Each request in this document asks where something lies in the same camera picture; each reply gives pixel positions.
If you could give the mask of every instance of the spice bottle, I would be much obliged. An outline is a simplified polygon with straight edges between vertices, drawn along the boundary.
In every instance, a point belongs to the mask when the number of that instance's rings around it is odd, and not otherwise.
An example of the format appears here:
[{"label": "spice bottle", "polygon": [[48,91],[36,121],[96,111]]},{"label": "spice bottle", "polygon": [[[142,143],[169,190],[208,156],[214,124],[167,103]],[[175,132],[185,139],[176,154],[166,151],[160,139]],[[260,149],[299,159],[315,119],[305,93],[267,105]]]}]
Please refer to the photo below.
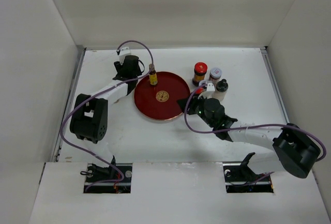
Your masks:
[{"label": "spice bottle", "polygon": [[213,93],[213,98],[218,99],[219,101],[223,101],[225,94],[227,93],[229,85],[226,79],[222,79],[216,84],[216,90]]},{"label": "spice bottle", "polygon": [[209,81],[212,81],[216,87],[217,82],[222,76],[222,70],[220,68],[214,67],[210,70]]},{"label": "spice bottle", "polygon": [[155,71],[155,68],[154,68],[154,65],[153,64],[150,64],[149,65],[149,70],[150,70],[150,73],[149,73],[149,83],[153,86],[155,86],[157,84],[157,76],[156,76],[156,71]]},{"label": "spice bottle", "polygon": [[203,62],[198,62],[194,66],[194,77],[192,79],[192,82],[195,86],[199,85],[199,82],[201,80],[205,79],[205,75],[207,73],[207,65]]}]

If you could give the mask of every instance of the white robotic arm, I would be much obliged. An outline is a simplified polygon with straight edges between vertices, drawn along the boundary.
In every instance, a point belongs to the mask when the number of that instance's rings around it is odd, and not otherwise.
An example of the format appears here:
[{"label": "white robotic arm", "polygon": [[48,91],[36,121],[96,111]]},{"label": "white robotic arm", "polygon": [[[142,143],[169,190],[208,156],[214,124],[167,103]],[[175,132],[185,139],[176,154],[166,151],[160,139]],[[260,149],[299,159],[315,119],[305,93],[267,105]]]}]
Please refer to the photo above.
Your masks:
[{"label": "white robotic arm", "polygon": [[[219,100],[211,98],[211,94],[215,91],[212,83],[207,83],[204,88],[205,91],[193,96],[188,103],[187,114],[197,114],[222,140],[244,142],[266,148],[266,153],[249,154],[244,159],[251,171],[261,174],[286,170],[299,178],[308,176],[321,150],[296,125],[288,123],[282,129],[271,127],[250,129],[248,127],[254,125],[227,116]],[[183,112],[187,101],[188,99],[177,101]]]},{"label": "white robotic arm", "polygon": [[[114,63],[117,75],[113,81],[93,94],[79,94],[76,98],[75,107],[89,99],[91,95],[114,87],[113,90],[102,94],[102,98],[90,100],[72,115],[70,131],[78,139],[87,139],[95,144],[100,141],[107,131],[108,105],[112,105],[122,97],[129,95],[137,85],[138,76],[142,74],[139,58],[131,55],[130,49],[125,47],[118,51],[118,56],[119,61]],[[85,113],[88,112],[93,112],[93,116],[87,116]]]}]

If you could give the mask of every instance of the round red plate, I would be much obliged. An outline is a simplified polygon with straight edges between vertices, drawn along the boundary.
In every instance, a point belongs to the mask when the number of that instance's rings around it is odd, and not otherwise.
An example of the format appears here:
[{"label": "round red plate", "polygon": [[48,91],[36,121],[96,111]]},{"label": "round red plate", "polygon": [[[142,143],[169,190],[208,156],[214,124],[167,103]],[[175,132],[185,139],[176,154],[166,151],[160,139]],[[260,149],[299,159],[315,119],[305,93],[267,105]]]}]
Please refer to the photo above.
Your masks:
[{"label": "round red plate", "polygon": [[143,78],[134,91],[134,103],[141,113],[154,120],[170,120],[182,111],[177,100],[189,97],[187,83],[174,73],[157,72],[157,85],[152,86],[149,78]]}]

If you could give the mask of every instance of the white panel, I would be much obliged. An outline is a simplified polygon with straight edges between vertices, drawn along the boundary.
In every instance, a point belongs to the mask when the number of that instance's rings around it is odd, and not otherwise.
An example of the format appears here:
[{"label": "white panel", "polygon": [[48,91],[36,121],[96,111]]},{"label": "white panel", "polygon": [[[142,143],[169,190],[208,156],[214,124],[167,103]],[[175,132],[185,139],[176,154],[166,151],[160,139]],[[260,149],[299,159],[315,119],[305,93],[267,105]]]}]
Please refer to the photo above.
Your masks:
[{"label": "white panel", "polygon": [[268,45],[294,0],[54,0],[77,44]]},{"label": "white panel", "polygon": [[[322,139],[331,151],[331,0],[296,0],[269,46],[290,120]],[[331,155],[315,164],[331,213]]]},{"label": "white panel", "polygon": [[83,194],[81,170],[46,164],[30,224],[330,223],[312,174],[273,174],[275,193],[226,193],[221,163],[134,163],[131,194],[110,195]]},{"label": "white panel", "polygon": [[0,163],[0,223],[26,224],[35,203],[44,163]]},{"label": "white panel", "polygon": [[52,0],[0,0],[0,162],[48,161],[76,57]]},{"label": "white panel", "polygon": [[[245,123],[285,123],[260,49],[152,49],[152,53],[157,71],[171,71],[179,75],[191,90],[195,88],[192,77],[196,62],[203,61],[208,65],[206,78],[212,67],[219,66],[223,71],[222,78],[229,83],[222,104],[230,117]],[[151,61],[145,50],[132,50],[132,54],[146,65]],[[113,65],[116,59],[115,51],[87,51],[75,99],[81,93],[91,94],[108,85],[116,75]],[[196,115],[189,116],[188,121],[196,130],[211,130]],[[117,162],[239,161],[250,152],[267,151],[255,145],[222,141],[214,134],[194,133],[185,125],[183,116],[167,122],[151,120],[137,110],[133,93],[109,107],[107,133],[97,145],[78,140],[69,127],[66,137],[74,144],[83,147],[87,144],[105,159],[111,160],[113,154]],[[90,154],[66,143],[62,146],[59,160],[98,163]]]}]

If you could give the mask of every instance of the white box enclosure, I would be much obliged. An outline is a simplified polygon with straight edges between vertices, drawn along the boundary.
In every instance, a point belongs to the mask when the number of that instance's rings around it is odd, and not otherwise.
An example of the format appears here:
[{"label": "white box enclosure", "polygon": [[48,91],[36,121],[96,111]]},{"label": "white box enclosure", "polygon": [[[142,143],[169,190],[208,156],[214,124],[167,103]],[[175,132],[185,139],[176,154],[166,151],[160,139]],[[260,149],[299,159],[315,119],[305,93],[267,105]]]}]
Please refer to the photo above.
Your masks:
[{"label": "white box enclosure", "polygon": [[[331,0],[0,0],[4,223],[28,223],[77,45],[106,50],[127,39],[151,48],[267,46],[290,121],[331,149]],[[330,161],[314,167],[329,213]]]}]

